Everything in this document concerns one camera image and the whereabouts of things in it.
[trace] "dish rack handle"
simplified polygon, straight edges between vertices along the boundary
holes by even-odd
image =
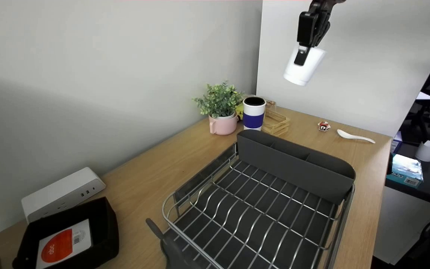
[[[186,257],[186,255],[177,247],[177,244],[170,239],[168,236],[164,235],[160,231],[159,227],[147,218],[145,220],[152,232],[160,239],[160,245],[162,251],[167,258],[166,269],[202,269],[196,262],[192,259]]]

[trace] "gray plastic divider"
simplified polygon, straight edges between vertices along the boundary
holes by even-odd
[[[356,178],[347,162],[267,133],[241,131],[237,144],[242,161],[337,205]]]

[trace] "potted plant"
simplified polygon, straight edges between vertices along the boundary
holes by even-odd
[[[193,100],[200,108],[200,114],[208,114],[210,133],[229,135],[237,129],[235,107],[242,102],[243,97],[234,85],[228,85],[228,81],[222,84],[207,84],[207,93],[203,98]]]

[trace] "green plant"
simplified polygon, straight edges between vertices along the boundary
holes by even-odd
[[[193,98],[200,108],[200,114],[209,114],[212,118],[231,116],[235,107],[243,98],[234,85],[228,85],[228,81],[222,84],[207,84],[207,93],[203,98]]]

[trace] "white wall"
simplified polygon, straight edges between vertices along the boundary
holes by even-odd
[[[430,0],[336,5],[311,82],[283,78],[309,1],[264,1],[256,93],[278,105],[394,136],[430,72]]]
[[[0,0],[0,230],[200,120],[205,83],[254,93],[260,25],[260,1]]]

